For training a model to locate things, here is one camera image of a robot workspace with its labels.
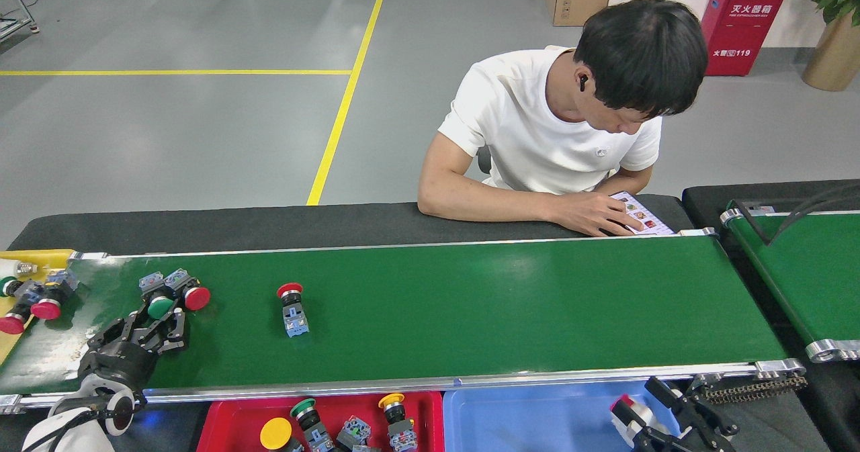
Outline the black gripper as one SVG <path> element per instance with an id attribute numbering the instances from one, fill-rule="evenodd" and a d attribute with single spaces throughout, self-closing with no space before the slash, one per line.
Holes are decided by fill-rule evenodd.
<path id="1" fill-rule="evenodd" d="M 187 348 L 185 310 L 173 308 L 142 330 L 144 321 L 144 312 L 133 311 L 96 332 L 87 342 L 88 351 L 80 360 L 77 378 L 97 375 L 129 388 L 146 388 L 159 356 Z"/>

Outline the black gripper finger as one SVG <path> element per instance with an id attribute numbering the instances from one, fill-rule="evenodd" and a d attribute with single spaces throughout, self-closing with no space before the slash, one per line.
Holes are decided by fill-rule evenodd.
<path id="1" fill-rule="evenodd" d="M 645 405 L 614 405 L 612 424 L 633 451 L 664 451 L 679 440 Z"/>
<path id="2" fill-rule="evenodd" d="M 734 451 L 731 439 L 739 426 L 704 399 L 698 388 L 676 388 L 671 381 L 651 377 L 645 388 L 670 409 L 678 422 L 679 444 L 664 451 Z"/>

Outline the person's right hand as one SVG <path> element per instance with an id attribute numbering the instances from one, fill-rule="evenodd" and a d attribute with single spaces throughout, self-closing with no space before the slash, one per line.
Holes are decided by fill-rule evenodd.
<path id="1" fill-rule="evenodd" d="M 587 236 L 631 236 L 644 226 L 626 212 L 623 202 L 601 193 L 548 197 L 548 220 Z"/>

